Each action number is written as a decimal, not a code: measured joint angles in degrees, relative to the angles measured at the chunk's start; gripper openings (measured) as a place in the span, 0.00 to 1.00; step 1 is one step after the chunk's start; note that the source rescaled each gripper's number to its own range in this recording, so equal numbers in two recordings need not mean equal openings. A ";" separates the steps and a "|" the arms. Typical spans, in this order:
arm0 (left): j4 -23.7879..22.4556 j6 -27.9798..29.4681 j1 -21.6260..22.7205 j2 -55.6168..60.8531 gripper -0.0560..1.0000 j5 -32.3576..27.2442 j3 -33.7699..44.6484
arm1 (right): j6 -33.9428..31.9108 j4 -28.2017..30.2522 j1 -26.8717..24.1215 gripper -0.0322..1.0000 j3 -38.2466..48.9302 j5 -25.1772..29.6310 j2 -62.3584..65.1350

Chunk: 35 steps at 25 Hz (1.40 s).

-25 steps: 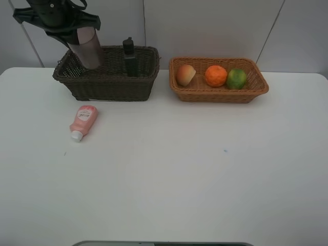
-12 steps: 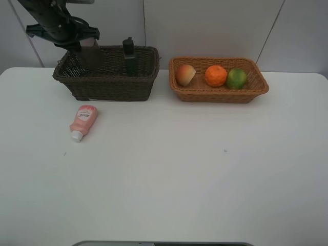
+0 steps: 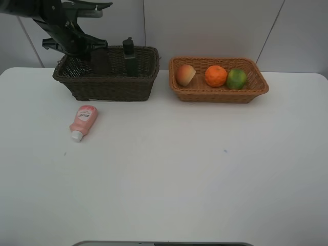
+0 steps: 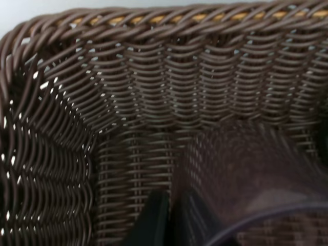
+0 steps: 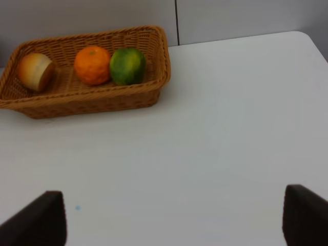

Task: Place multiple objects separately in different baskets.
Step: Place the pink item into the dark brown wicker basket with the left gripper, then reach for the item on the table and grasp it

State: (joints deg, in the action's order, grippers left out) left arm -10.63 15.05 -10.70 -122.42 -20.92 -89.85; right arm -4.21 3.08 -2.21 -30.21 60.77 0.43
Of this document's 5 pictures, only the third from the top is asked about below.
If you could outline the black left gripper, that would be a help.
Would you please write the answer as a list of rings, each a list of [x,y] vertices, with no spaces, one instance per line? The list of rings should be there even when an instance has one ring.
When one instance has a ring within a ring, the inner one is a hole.
[[[42,47],[55,50],[67,56],[88,56],[91,52],[106,49],[108,43],[85,34],[78,25],[70,21],[57,20],[54,24],[43,20],[40,16],[32,18],[50,37],[42,40]]]

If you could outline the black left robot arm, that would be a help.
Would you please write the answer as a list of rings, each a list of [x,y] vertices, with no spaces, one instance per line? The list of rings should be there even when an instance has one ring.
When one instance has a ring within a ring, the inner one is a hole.
[[[79,57],[94,50],[106,49],[108,43],[85,34],[77,23],[78,18],[101,18],[103,9],[111,5],[112,2],[75,0],[6,0],[1,1],[1,13],[33,19],[50,36],[42,41],[45,49]]]

